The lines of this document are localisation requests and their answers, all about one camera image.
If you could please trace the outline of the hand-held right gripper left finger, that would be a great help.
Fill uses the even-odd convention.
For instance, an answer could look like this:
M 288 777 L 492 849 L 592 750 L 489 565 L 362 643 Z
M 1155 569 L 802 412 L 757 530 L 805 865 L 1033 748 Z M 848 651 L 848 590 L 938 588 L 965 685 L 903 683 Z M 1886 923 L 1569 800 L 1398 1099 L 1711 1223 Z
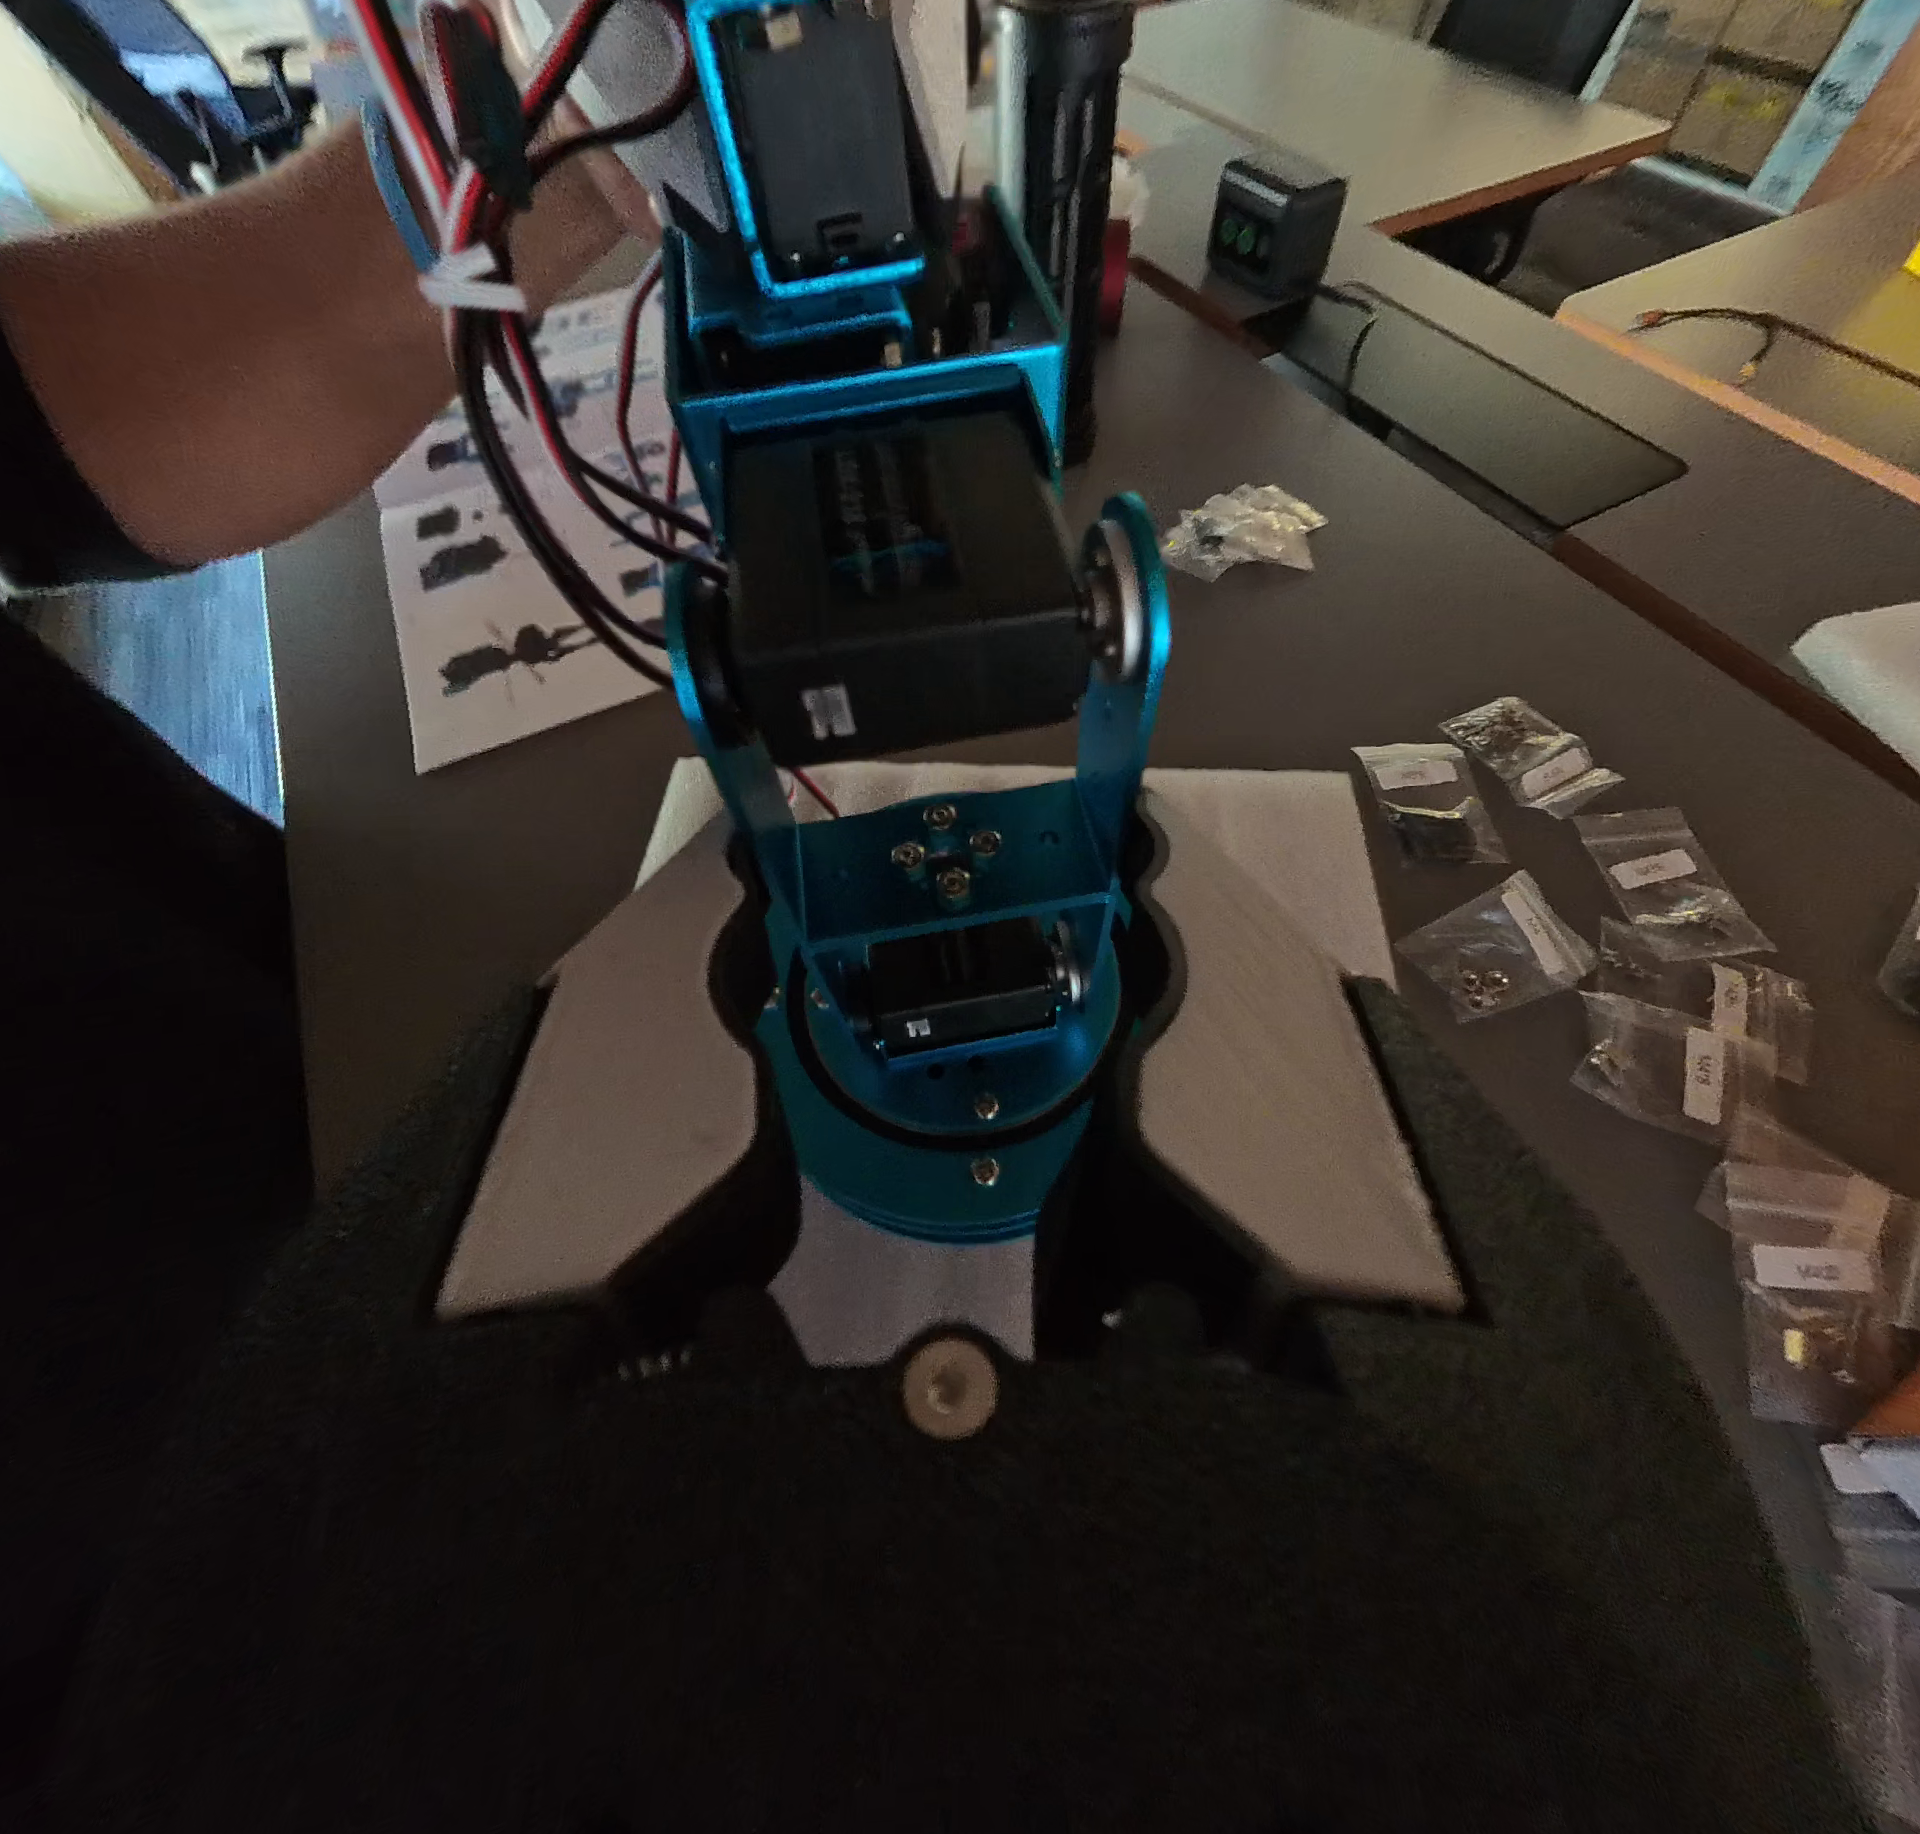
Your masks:
M 552 971 L 436 1295 L 441 1323 L 609 1306 L 694 1323 L 798 1245 L 798 1161 L 757 1042 L 766 896 L 701 829 Z

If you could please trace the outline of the white foam sheet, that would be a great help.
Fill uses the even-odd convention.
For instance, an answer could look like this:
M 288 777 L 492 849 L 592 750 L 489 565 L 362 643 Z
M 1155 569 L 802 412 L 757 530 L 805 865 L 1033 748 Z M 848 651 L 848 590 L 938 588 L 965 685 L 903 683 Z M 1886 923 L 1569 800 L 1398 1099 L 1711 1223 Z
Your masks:
M 1063 777 L 1063 768 L 868 761 L 807 768 L 789 798 L 819 820 L 826 793 L 844 815 L 877 812 L 916 795 L 999 791 Z M 1396 982 L 1396 956 L 1352 780 L 1339 771 L 1150 768 L 1142 788 L 1171 818 L 1204 835 L 1314 937 L 1351 978 Z

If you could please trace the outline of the pile of small screw bags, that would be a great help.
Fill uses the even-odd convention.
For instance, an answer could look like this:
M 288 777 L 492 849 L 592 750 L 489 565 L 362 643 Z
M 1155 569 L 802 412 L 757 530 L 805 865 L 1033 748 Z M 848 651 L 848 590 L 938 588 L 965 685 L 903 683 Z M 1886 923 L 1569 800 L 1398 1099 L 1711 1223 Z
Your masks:
M 1835 1436 L 1837 1471 L 1915 1450 L 1915 1200 L 1785 1120 L 1815 1002 L 1693 822 L 1611 805 L 1623 775 L 1524 696 L 1352 755 L 1405 865 L 1501 876 L 1407 932 L 1402 964 L 1464 1026 L 1575 1000 L 1572 1089 L 1714 1152 L 1697 1211 L 1725 1237 L 1753 1414 Z

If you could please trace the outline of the blue toy robot arm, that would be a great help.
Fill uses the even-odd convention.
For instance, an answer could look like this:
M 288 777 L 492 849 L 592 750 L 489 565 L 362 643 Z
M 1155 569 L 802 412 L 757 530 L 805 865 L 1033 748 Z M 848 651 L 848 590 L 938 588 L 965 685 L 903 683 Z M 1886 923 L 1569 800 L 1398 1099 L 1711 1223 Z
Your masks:
M 798 1168 L 909 1240 L 1026 1238 L 1125 1031 L 1171 651 L 1155 530 L 1058 486 L 1069 325 L 938 176 L 894 0 L 682 0 L 726 236 L 675 228 L 666 395 L 724 577 L 675 698 L 762 896 Z

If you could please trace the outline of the white foam block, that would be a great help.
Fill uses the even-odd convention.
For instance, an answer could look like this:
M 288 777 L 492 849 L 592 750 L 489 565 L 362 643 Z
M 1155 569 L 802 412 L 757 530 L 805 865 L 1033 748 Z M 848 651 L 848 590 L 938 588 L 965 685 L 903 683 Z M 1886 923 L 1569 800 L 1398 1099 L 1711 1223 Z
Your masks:
M 1917 800 L 1917 603 L 1815 622 L 1792 666 L 1833 704 L 1822 729 L 1860 768 Z

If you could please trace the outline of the small black device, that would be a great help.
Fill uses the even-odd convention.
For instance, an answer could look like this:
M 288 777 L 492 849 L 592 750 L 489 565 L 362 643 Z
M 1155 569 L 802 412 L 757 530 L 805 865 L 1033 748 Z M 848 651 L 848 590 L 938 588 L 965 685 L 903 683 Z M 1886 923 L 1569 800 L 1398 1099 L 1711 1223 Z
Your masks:
M 1318 291 L 1346 209 L 1346 176 L 1292 151 L 1224 163 L 1206 236 L 1208 269 L 1269 311 Z

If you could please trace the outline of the brown table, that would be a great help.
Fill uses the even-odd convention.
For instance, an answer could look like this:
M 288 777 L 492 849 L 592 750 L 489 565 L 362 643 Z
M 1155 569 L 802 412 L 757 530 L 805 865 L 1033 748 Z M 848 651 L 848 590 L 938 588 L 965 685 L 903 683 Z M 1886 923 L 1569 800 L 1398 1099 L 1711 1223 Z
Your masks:
M 1137 9 L 1120 132 L 1291 148 L 1351 182 L 1387 236 L 1543 196 L 1661 155 L 1670 124 L 1543 90 L 1296 0 Z

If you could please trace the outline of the clear bag of black parts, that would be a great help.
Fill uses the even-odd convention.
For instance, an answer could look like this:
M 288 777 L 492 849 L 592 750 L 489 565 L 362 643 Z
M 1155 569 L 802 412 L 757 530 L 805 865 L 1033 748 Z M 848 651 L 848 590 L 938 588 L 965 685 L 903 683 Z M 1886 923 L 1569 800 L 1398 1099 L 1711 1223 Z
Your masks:
M 1311 537 L 1327 516 L 1276 484 L 1249 484 L 1178 514 L 1162 541 L 1174 572 L 1217 580 L 1239 567 L 1311 572 Z

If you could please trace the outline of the printed instruction sheet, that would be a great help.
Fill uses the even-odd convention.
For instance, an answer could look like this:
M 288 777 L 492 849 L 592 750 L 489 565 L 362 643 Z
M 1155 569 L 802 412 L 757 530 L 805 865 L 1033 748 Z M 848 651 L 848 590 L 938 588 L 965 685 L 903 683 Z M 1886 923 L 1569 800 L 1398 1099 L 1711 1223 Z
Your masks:
M 690 536 L 623 491 L 706 518 L 663 379 L 663 291 L 635 317 L 635 288 L 556 306 L 533 336 L 563 437 L 593 470 L 606 524 L 558 473 L 533 423 L 489 382 L 502 441 L 531 500 L 618 608 L 661 618 L 661 559 L 637 533 Z M 447 404 L 373 486 L 418 773 L 592 717 L 654 693 L 611 655 L 527 553 Z

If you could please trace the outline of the person's left forearm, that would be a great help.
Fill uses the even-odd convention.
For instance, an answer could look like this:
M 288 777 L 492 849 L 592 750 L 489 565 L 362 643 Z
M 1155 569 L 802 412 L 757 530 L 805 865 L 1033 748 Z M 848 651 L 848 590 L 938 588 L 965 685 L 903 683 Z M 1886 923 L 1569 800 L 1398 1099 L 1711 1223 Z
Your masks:
M 156 579 L 316 527 L 450 399 L 360 126 L 4 245 L 4 586 Z

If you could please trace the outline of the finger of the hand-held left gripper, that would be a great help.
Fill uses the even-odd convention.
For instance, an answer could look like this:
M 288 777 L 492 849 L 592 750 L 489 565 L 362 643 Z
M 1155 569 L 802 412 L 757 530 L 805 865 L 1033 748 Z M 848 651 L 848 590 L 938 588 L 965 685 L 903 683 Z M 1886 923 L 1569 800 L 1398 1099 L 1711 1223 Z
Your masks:
M 707 209 L 709 176 L 703 114 L 687 105 L 678 122 L 637 141 L 592 145 L 536 179 L 516 216 L 516 278 L 576 282 L 626 237 L 654 248 L 668 190 Z

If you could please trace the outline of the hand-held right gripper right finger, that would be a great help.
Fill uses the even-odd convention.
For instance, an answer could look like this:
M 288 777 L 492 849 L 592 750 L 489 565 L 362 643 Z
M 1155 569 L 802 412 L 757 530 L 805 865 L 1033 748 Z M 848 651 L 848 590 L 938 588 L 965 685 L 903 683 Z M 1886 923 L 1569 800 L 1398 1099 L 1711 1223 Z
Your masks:
M 1260 1270 L 1324 1300 L 1468 1302 L 1351 978 L 1198 831 L 1140 812 L 1140 919 L 1165 953 L 1134 1065 L 1152 1168 Z

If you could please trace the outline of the wood-edged desk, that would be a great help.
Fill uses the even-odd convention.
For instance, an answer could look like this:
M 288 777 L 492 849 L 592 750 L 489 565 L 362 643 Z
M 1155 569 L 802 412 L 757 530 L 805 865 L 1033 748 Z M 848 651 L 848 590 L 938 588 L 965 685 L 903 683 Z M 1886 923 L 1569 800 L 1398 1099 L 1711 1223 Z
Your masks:
M 1571 296 L 1558 323 L 1917 500 L 1917 168 Z

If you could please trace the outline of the stacked cardboard boxes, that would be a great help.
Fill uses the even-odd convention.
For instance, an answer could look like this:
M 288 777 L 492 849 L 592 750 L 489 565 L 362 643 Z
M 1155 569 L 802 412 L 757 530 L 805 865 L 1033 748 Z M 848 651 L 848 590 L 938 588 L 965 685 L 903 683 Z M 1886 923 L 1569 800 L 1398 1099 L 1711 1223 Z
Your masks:
M 1788 215 L 1915 17 L 1917 0 L 1636 0 L 1588 94 L 1667 121 L 1667 164 Z

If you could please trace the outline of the black cylindrical tube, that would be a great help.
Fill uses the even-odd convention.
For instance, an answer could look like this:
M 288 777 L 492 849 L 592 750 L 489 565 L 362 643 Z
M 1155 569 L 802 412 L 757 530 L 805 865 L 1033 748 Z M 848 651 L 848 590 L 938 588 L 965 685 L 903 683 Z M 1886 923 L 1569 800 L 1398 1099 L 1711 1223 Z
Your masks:
M 1105 290 L 1129 0 L 997 0 L 997 184 L 1066 321 L 1067 467 L 1096 448 L 1096 350 Z

